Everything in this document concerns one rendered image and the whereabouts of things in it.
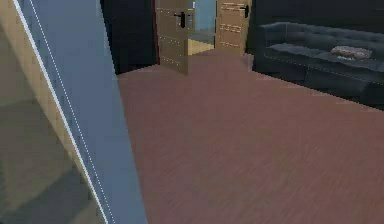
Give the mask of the light brown wooden room door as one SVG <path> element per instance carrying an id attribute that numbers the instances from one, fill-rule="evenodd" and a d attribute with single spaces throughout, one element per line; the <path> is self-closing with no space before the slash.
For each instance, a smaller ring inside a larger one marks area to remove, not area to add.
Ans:
<path id="1" fill-rule="evenodd" d="M 244 18 L 241 6 L 249 5 Z M 216 0 L 215 48 L 243 56 L 246 51 L 252 0 Z"/>
<path id="2" fill-rule="evenodd" d="M 160 64 L 182 74 L 188 74 L 188 0 L 155 0 L 156 25 Z M 174 13 L 186 14 L 186 26 L 179 26 Z"/>

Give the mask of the grey blue door panel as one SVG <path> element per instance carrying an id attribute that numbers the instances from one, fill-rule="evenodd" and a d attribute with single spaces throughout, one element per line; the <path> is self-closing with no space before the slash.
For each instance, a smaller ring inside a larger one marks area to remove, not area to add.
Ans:
<path id="1" fill-rule="evenodd" d="M 99 0 L 10 0 L 105 224 L 148 224 Z"/>

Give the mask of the dark grey tufted sofa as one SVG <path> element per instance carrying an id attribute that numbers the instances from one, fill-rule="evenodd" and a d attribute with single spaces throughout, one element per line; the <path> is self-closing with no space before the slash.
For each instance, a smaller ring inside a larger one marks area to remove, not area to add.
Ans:
<path id="1" fill-rule="evenodd" d="M 336 46 L 372 51 L 334 55 Z M 253 70 L 384 111 L 384 34 L 290 22 L 258 27 Z"/>

